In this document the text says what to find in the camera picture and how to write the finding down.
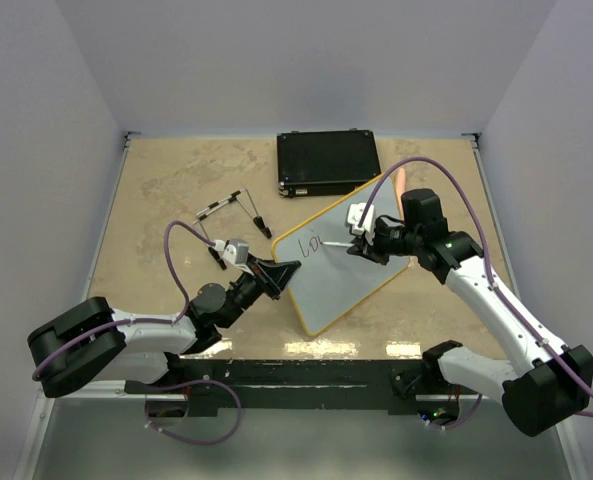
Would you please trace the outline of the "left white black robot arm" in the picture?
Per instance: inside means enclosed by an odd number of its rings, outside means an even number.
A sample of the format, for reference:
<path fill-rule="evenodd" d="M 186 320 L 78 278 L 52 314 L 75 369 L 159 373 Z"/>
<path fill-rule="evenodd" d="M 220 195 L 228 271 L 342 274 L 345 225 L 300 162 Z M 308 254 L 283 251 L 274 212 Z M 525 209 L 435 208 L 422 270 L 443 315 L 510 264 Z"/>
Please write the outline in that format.
<path fill-rule="evenodd" d="M 221 338 L 261 296 L 280 298 L 300 268 L 298 260 L 248 258 L 228 287 L 202 286 L 179 318 L 147 316 L 113 309 L 92 297 L 29 334 L 35 362 L 33 380 L 49 398 L 74 393 L 92 382 L 125 380 L 176 390 L 181 355 L 202 353 Z"/>

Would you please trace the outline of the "yellow framed whiteboard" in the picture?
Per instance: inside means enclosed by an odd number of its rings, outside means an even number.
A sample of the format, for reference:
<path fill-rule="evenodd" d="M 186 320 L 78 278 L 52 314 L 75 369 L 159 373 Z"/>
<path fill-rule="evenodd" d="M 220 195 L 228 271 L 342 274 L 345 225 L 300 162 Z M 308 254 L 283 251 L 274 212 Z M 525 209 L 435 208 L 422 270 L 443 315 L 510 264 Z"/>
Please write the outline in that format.
<path fill-rule="evenodd" d="M 309 336 L 322 333 L 409 265 L 408 258 L 396 256 L 388 264 L 379 265 L 349 255 L 344 248 L 325 244 L 327 241 L 350 240 L 345 225 L 349 206 L 367 201 L 377 183 L 377 179 L 367 182 L 287 231 L 272 244 L 275 261 L 301 262 L 287 291 Z"/>

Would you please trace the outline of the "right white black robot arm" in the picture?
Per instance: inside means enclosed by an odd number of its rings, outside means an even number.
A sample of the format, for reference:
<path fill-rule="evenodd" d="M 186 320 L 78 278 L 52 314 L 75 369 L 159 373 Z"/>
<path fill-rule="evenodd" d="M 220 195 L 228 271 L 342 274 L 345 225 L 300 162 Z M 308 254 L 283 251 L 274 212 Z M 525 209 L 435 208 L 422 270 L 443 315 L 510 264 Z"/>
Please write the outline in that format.
<path fill-rule="evenodd" d="M 403 194 L 404 217 L 376 215 L 374 206 L 352 204 L 346 224 L 353 240 L 348 254 L 385 265 L 393 256 L 419 265 L 456 294 L 484 323 L 506 354 L 503 360 L 478 355 L 445 341 L 423 354 L 421 379 L 435 393 L 459 385 L 499 403 L 512 424 L 535 437 L 584 410 L 593 380 L 593 356 L 552 334 L 515 297 L 484 252 L 463 231 L 452 231 L 439 197 L 431 189 Z"/>

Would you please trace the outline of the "red white marker pen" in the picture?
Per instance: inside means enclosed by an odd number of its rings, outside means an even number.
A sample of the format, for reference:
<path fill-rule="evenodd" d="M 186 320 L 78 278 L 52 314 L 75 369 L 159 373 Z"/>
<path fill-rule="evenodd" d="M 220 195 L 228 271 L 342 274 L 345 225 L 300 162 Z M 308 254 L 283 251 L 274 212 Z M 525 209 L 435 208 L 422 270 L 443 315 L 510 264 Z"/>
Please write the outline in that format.
<path fill-rule="evenodd" d="M 338 242 L 338 241 L 323 241 L 321 242 L 322 245 L 324 246 L 328 246 L 328 247 L 337 247 L 337 248 L 351 248 L 352 246 L 354 246 L 352 243 L 350 242 Z"/>

